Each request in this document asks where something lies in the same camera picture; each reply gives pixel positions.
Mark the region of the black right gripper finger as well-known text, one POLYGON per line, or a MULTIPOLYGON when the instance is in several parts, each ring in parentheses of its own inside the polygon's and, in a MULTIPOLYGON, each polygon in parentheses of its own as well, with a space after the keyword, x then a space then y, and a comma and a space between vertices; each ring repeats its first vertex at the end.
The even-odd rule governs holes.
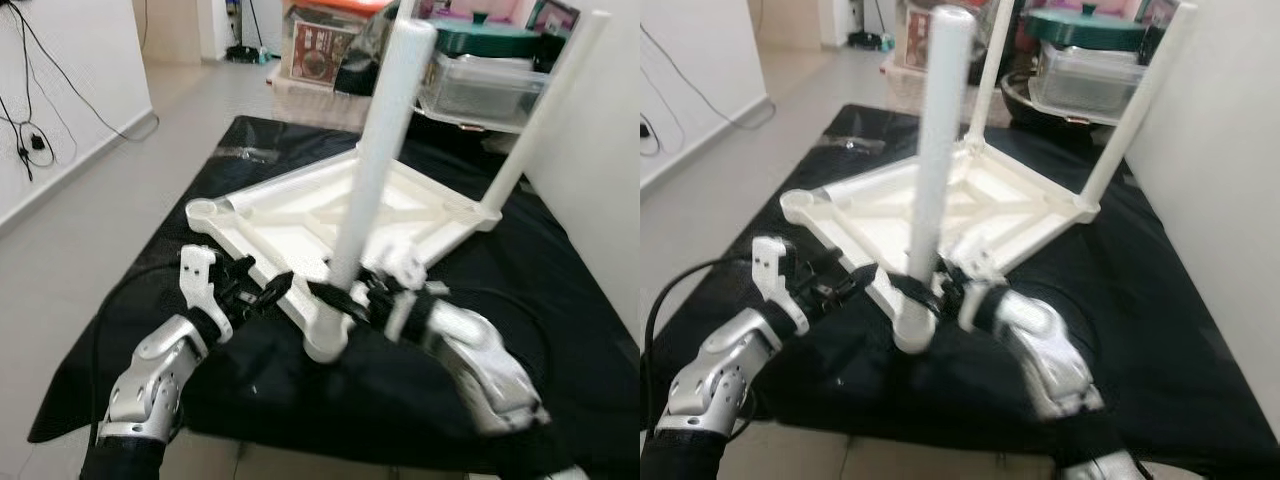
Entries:
POLYGON ((366 306, 352 297, 348 291, 328 283, 311 280, 307 280, 307 287, 316 300, 320 300, 337 312, 349 316, 355 321, 366 320, 366 306))
POLYGON ((918 280, 914 276, 888 273, 890 284, 899 291, 906 300, 910 300, 931 314, 941 314, 943 301, 933 291, 933 287, 928 282, 918 280))

